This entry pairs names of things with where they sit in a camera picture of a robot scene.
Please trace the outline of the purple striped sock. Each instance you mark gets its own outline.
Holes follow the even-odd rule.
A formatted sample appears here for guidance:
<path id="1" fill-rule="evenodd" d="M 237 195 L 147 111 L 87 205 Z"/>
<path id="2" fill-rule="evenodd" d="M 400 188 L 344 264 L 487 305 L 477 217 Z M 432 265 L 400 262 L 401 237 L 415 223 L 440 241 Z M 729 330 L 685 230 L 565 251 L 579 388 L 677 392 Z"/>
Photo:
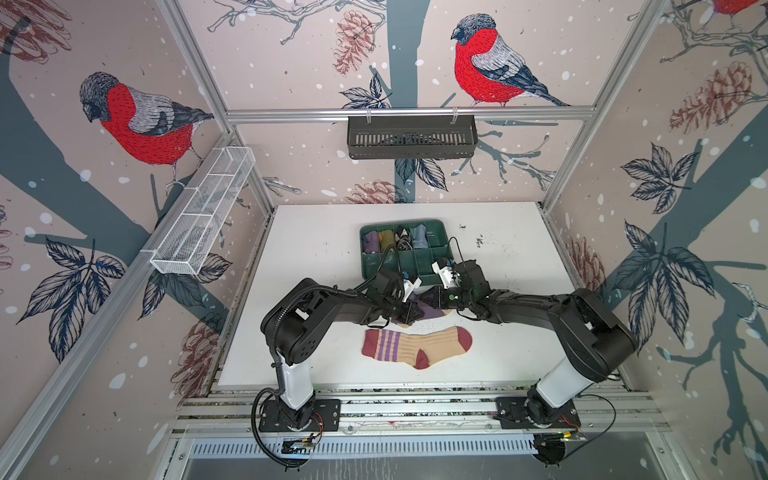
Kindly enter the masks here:
<path id="1" fill-rule="evenodd" d="M 393 318 L 393 321 L 409 327 L 418 321 L 445 317 L 451 310 L 441 303 L 441 293 L 442 288 L 439 286 L 411 293 L 403 302 L 403 309 Z"/>

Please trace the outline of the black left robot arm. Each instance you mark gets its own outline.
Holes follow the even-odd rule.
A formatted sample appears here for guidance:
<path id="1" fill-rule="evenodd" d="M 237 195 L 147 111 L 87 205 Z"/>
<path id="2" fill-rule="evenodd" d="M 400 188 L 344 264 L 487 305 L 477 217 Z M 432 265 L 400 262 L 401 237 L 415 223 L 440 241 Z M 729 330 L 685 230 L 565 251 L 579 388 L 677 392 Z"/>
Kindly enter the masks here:
<path id="1" fill-rule="evenodd" d="M 317 418 L 309 358 L 335 323 L 351 323 L 375 329 L 398 322 L 407 326 L 425 318 L 423 309 L 410 298 L 413 286 L 394 270 L 382 270 L 351 289 L 301 280 L 261 323 L 277 390 L 266 401 L 266 431 L 302 431 Z"/>

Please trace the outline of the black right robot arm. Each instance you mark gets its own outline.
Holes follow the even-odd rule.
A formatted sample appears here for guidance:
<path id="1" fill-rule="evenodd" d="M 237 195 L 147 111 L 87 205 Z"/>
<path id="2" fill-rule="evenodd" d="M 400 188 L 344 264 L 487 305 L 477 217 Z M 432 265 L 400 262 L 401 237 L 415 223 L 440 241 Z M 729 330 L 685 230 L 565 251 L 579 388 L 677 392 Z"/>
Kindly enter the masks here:
<path id="1" fill-rule="evenodd" d="M 575 397 L 608 379 L 639 348 L 637 336 L 588 289 L 559 295 L 493 289 L 474 260 L 438 260 L 432 269 L 442 282 L 440 309 L 468 310 L 472 321 L 522 324 L 556 334 L 564 358 L 526 394 L 524 411 L 537 427 L 559 420 Z"/>

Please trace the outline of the green compartment tray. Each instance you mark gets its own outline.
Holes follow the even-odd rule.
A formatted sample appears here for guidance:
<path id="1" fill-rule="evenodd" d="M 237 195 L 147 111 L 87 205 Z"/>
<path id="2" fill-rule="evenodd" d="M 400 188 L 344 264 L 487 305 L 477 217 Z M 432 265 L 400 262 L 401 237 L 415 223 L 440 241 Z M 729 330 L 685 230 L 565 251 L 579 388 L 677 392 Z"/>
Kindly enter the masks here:
<path id="1" fill-rule="evenodd" d="M 452 262 L 444 223 L 438 219 L 364 225 L 360 229 L 361 275 L 371 278 L 379 268 L 400 271 L 423 286 L 441 285 L 436 262 Z"/>

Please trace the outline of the rolled purple sock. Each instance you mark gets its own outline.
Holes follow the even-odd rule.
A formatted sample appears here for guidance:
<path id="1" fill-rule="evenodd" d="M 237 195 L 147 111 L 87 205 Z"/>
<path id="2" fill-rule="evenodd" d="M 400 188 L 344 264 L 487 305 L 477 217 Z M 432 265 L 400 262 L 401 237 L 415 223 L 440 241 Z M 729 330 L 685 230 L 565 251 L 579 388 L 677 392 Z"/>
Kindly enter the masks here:
<path id="1" fill-rule="evenodd" d="M 363 252 L 365 254 L 378 254 L 381 252 L 380 236 L 377 231 L 370 231 L 363 235 Z"/>

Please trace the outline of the rolled black white sock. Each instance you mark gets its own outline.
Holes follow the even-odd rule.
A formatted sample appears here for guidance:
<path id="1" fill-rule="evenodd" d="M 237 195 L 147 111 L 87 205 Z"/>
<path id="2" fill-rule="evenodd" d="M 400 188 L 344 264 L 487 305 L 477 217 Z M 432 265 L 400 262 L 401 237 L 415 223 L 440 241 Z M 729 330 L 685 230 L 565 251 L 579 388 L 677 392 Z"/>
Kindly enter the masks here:
<path id="1" fill-rule="evenodd" d="M 410 251 L 413 249 L 412 237 L 406 227 L 401 227 L 395 232 L 396 246 L 399 251 Z"/>

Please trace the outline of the beige maroon striped sock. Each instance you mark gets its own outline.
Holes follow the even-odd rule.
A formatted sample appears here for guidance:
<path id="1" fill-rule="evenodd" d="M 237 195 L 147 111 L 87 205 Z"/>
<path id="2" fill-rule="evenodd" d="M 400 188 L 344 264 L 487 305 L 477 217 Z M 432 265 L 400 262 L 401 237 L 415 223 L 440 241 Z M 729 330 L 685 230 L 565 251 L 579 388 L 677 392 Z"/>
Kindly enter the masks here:
<path id="1" fill-rule="evenodd" d="M 361 353 L 379 362 L 403 363 L 425 370 L 443 360 L 464 355 L 472 345 L 472 335 L 460 326 L 423 335 L 369 329 L 365 332 Z"/>

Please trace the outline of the rolled blue grey sock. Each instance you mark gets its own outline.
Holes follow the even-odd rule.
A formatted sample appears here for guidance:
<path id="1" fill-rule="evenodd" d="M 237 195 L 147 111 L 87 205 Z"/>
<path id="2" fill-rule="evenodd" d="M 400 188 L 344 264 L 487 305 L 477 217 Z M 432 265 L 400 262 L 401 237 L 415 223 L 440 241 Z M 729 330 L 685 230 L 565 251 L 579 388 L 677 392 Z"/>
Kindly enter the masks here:
<path id="1" fill-rule="evenodd" d="M 429 248 L 429 241 L 427 240 L 425 224 L 419 224 L 412 229 L 412 247 L 414 249 Z"/>

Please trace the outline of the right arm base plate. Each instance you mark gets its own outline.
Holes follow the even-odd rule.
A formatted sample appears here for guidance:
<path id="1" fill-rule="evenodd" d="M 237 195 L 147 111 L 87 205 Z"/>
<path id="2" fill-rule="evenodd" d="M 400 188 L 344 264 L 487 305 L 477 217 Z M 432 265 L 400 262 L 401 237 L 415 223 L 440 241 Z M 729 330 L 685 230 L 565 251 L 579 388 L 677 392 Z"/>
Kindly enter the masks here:
<path id="1" fill-rule="evenodd" d="M 554 408 L 545 401 L 522 396 L 498 397 L 493 419 L 503 429 L 558 429 L 579 430 L 579 419 L 573 400 Z"/>

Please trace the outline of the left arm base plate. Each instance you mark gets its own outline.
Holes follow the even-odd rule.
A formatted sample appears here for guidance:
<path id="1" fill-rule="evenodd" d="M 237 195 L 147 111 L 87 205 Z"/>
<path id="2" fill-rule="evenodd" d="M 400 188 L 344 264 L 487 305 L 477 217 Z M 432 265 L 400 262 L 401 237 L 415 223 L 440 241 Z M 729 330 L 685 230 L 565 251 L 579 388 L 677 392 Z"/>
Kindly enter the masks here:
<path id="1" fill-rule="evenodd" d="M 338 399 L 311 398 L 298 410 L 291 409 L 281 399 L 266 400 L 257 409 L 259 432 L 336 432 L 341 417 Z"/>

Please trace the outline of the white mesh wall shelf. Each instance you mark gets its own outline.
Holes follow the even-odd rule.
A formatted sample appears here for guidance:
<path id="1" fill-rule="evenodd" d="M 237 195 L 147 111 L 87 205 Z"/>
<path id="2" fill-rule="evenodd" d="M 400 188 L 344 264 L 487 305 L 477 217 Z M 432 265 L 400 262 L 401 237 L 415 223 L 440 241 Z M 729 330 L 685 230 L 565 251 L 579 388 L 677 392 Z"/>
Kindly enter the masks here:
<path id="1" fill-rule="evenodd" d="M 214 151 L 213 163 L 150 259 L 159 273 L 200 273 L 254 164 L 248 147 Z"/>

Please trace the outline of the aluminium horizontal frame bar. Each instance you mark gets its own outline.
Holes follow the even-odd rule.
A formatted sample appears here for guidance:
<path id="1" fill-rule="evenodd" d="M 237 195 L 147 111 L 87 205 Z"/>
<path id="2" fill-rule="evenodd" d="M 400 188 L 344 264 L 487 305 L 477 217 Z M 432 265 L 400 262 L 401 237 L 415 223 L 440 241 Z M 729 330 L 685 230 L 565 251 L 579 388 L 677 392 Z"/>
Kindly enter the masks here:
<path id="1" fill-rule="evenodd" d="M 434 117 L 474 116 L 476 120 L 578 120 L 586 121 L 596 114 L 592 106 L 515 106 L 515 107 L 448 107 L 448 108 L 394 108 L 394 109 L 283 109 L 283 110 L 231 110 L 225 119 L 231 125 L 260 123 L 317 123 L 346 121 L 352 117 Z"/>

